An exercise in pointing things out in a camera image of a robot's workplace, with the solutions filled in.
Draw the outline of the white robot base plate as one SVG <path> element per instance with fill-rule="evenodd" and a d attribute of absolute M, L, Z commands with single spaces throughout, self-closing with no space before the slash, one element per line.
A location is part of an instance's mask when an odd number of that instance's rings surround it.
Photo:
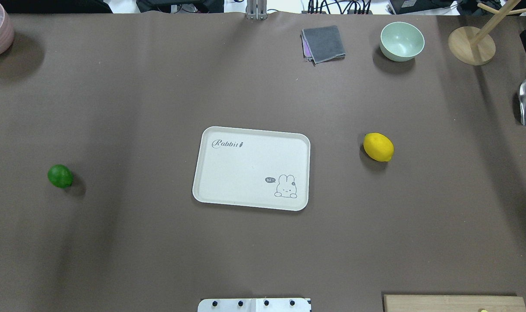
<path fill-rule="evenodd" d="M 233 298 L 203 299 L 198 312 L 311 312 L 306 298 Z"/>

